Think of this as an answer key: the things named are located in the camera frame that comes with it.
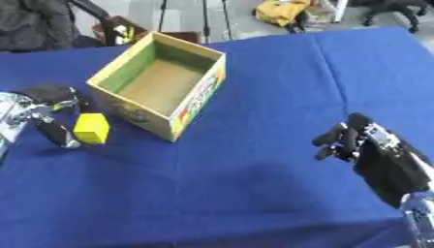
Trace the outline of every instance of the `blue tablecloth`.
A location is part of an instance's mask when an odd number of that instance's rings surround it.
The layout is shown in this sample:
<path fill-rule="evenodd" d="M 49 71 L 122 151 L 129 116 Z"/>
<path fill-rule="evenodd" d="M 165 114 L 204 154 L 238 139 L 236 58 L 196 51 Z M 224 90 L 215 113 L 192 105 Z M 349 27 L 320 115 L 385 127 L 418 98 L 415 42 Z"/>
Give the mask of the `blue tablecloth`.
<path fill-rule="evenodd" d="M 434 157 L 434 58 L 403 29 L 211 45 L 228 78 L 177 143 L 110 116 L 108 145 L 29 127 L 0 170 L 0 247 L 392 247 L 399 212 L 311 139 L 362 111 Z M 87 91 L 125 47 L 0 54 L 0 90 Z"/>

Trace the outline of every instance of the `robotic hand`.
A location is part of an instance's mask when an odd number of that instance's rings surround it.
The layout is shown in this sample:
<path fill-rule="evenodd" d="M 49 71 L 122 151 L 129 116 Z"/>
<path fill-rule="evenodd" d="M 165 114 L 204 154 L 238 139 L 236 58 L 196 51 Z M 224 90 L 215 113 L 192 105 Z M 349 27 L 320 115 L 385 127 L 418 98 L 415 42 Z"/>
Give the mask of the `robotic hand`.
<path fill-rule="evenodd" d="M 9 145 L 30 121 L 57 145 L 80 147 L 72 133 L 51 116 L 52 112 L 65 109 L 88 112 L 89 102 L 74 88 L 60 85 L 0 92 L 0 159 L 4 159 Z"/>
<path fill-rule="evenodd" d="M 434 247 L 434 169 L 409 143 L 361 113 L 313 140 L 316 159 L 352 162 L 383 202 L 401 210 L 419 248 Z"/>

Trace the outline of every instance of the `yellow cube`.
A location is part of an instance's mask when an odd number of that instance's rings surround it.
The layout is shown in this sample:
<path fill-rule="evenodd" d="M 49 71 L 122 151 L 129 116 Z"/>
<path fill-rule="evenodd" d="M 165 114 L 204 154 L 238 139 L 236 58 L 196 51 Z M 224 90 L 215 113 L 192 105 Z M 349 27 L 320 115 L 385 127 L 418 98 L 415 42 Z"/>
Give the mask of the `yellow cube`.
<path fill-rule="evenodd" d="M 74 134 L 83 142 L 104 144 L 109 129 L 109 123 L 101 113 L 83 113 L 77 120 Z"/>

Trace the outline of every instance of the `tripod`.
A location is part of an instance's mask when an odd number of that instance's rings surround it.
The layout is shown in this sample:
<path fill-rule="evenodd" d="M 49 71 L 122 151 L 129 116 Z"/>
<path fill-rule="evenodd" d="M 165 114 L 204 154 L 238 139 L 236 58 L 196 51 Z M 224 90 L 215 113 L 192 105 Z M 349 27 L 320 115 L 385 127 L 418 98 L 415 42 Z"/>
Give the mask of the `tripod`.
<path fill-rule="evenodd" d="M 228 29 L 228 36 L 229 39 L 232 40 L 233 32 L 231 30 L 231 21 L 228 14 L 227 0 L 222 0 L 222 5 L 223 5 L 223 12 L 225 14 L 226 27 Z M 163 3 L 161 5 L 161 15 L 160 15 L 160 23 L 158 25 L 158 32 L 162 31 L 167 7 L 168 7 L 168 0 L 163 0 Z M 203 35 L 205 36 L 205 42 L 209 43 L 209 37 L 211 36 L 211 28 L 209 27 L 207 0 L 202 0 L 202 10 L 203 10 Z"/>

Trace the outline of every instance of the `floor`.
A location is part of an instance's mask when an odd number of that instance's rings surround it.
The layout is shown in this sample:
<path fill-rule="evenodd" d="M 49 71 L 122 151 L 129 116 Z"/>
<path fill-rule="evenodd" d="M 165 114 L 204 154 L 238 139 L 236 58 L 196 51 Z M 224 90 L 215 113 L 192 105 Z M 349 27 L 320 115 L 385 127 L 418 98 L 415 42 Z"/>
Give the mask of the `floor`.
<path fill-rule="evenodd" d="M 105 8 L 112 16 L 125 16 L 148 30 L 158 29 L 160 6 L 164 0 L 93 0 Z M 251 11 L 263 0 L 227 0 L 231 27 L 236 39 L 246 39 L 271 34 L 285 34 L 283 28 L 262 23 L 251 16 Z M 222 0 L 207 0 L 211 26 L 211 42 L 228 39 Z M 416 36 L 434 52 L 434 11 L 420 19 L 420 31 Z M 313 19 L 309 31 L 341 30 L 364 28 L 361 17 L 364 8 L 348 8 L 340 23 Z M 177 1 L 168 0 L 168 10 L 163 30 L 165 31 L 202 31 L 202 0 Z M 399 14 L 378 15 L 375 26 L 403 25 L 407 21 Z M 96 20 L 83 12 L 77 12 L 77 25 L 82 33 L 92 35 L 91 26 Z"/>

